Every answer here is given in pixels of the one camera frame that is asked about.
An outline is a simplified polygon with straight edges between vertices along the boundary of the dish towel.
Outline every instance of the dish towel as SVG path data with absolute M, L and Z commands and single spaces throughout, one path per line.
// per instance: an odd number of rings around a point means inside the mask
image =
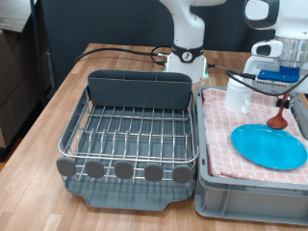
M 245 115 L 225 109 L 225 94 L 226 90 L 203 91 L 205 136 L 211 174 L 216 177 L 308 185 L 308 162 L 292 170 L 261 167 L 242 156 L 231 142 L 231 134 L 237 127 L 267 124 L 269 118 L 276 116 L 279 111 L 274 106 L 276 98 L 253 92 L 251 111 Z M 289 123 L 284 131 L 299 139 L 308 150 L 308 141 L 301 135 L 291 110 L 284 110 L 283 116 Z

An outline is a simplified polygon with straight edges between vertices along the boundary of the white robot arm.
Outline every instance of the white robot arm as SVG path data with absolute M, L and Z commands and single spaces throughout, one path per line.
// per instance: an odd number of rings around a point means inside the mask
M 308 73 L 308 1 L 246 0 L 244 18 L 257 30 L 275 30 L 275 38 L 252 47 L 244 73 L 257 75 L 246 80 L 255 88 L 284 91 Z M 308 79 L 294 92 L 308 93 Z
M 226 0 L 160 0 L 174 22 L 172 53 L 167 58 L 167 72 L 187 74 L 194 83 L 208 77 L 203 55 L 204 22 L 191 13 L 191 6 L 216 6 Z

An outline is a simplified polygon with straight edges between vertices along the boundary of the dish rack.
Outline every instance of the dish rack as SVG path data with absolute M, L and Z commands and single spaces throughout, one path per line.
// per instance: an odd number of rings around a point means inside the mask
M 89 76 L 59 142 L 58 171 L 71 193 L 93 207 L 154 211 L 193 193 L 198 151 L 192 83 L 181 74 L 171 76 L 175 82 L 168 77 L 111 70 Z M 125 97 L 118 97 L 124 87 Z M 173 97 L 184 97 L 182 105 L 162 91 L 170 87 Z

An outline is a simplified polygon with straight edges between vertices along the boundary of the blue plate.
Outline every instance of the blue plate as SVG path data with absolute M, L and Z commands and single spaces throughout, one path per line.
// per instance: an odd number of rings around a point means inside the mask
M 243 156 L 263 167 L 286 170 L 301 167 L 307 161 L 307 150 L 298 139 L 267 125 L 238 127 L 231 141 Z

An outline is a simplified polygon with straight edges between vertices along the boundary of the white cup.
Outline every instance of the white cup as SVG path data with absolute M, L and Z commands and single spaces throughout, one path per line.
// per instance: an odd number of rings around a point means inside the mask
M 234 77 L 238 80 L 243 80 L 243 77 L 237 75 Z M 247 114 L 250 112 L 251 94 L 251 89 L 230 78 L 227 93 L 225 95 L 224 106 L 231 112 L 242 112 Z

